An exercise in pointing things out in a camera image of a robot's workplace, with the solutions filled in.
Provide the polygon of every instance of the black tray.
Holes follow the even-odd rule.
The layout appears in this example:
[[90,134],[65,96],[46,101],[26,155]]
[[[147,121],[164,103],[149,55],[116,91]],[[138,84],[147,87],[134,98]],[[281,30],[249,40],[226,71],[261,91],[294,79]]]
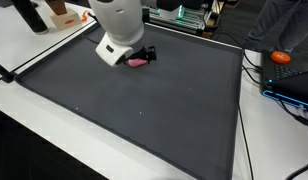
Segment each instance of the black tray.
[[111,68],[77,37],[16,81],[195,178],[231,179],[241,50],[150,25],[145,32],[157,50],[151,65]]

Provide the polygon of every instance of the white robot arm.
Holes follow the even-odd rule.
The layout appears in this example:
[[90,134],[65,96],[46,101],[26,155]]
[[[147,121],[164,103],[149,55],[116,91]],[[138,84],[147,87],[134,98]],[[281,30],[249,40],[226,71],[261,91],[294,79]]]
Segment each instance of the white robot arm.
[[106,31],[102,41],[96,48],[97,54],[112,67],[130,58],[152,60],[147,56],[147,53],[150,52],[147,52],[143,47],[144,24],[142,22],[141,3],[173,11],[182,5],[184,1],[89,0],[96,18]]

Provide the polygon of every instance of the laptop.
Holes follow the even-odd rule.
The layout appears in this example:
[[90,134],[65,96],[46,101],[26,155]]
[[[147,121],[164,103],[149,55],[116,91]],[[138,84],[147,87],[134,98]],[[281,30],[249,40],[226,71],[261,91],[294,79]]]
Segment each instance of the laptop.
[[285,104],[308,109],[308,61],[292,58],[287,64],[275,63],[271,52],[262,53],[262,94]]
[[12,2],[10,0],[0,0],[0,7],[5,8],[11,5],[12,5]]

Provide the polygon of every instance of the black bottle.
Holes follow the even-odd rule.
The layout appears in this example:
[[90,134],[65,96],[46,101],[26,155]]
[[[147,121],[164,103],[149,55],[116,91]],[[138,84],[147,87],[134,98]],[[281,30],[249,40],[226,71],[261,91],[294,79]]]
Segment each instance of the black bottle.
[[32,31],[36,34],[46,34],[48,28],[30,0],[11,0],[16,10],[21,14]]

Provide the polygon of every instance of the pink object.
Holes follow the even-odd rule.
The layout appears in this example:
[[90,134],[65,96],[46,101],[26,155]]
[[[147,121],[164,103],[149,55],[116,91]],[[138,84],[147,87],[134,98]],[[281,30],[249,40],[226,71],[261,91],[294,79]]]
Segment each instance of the pink object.
[[130,59],[127,61],[127,64],[132,68],[140,67],[146,63],[147,61],[143,59]]

